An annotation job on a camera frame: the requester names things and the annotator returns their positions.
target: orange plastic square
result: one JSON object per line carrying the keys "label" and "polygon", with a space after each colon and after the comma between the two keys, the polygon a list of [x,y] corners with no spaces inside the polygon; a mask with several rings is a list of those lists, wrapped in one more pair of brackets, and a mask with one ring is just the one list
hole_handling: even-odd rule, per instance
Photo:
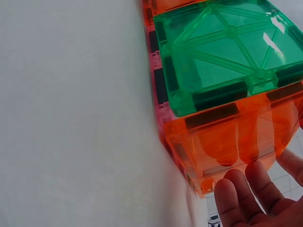
{"label": "orange plastic square", "polygon": [[207,0],[143,0],[145,24],[153,25],[153,17],[158,14],[202,1]]}
{"label": "orange plastic square", "polygon": [[303,115],[303,84],[292,84],[164,124],[165,139],[201,194],[226,171],[262,161],[269,169]]}

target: green magnetic tile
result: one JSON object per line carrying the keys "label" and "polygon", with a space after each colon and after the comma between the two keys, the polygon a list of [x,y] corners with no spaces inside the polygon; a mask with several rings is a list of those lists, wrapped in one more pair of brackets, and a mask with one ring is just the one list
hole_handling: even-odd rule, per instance
{"label": "green magnetic tile", "polygon": [[302,80],[303,34],[267,0],[210,0],[154,21],[177,117]]}
{"label": "green magnetic tile", "polygon": [[266,42],[259,42],[258,45],[256,45],[255,42],[252,42],[252,40],[263,40],[264,34],[266,34],[268,37],[272,38],[273,34],[275,32],[275,28],[265,29],[261,31],[256,32],[250,32],[246,34],[242,34],[239,36],[243,44],[245,45],[246,49],[252,56],[252,58],[255,60],[255,63],[258,67],[261,68],[263,59],[265,57],[265,54],[268,49],[268,44]]}
{"label": "green magnetic tile", "polygon": [[258,22],[258,20],[254,20],[254,19],[247,18],[247,17],[239,18],[239,16],[233,15],[233,14],[221,13],[221,15],[223,16],[223,18],[227,21],[227,23],[229,25],[236,26],[236,27],[250,25],[250,24],[254,24],[254,23]]}
{"label": "green magnetic tile", "polygon": [[194,47],[193,49],[249,66],[240,48],[237,46],[237,43],[232,39],[213,41],[211,43]]}

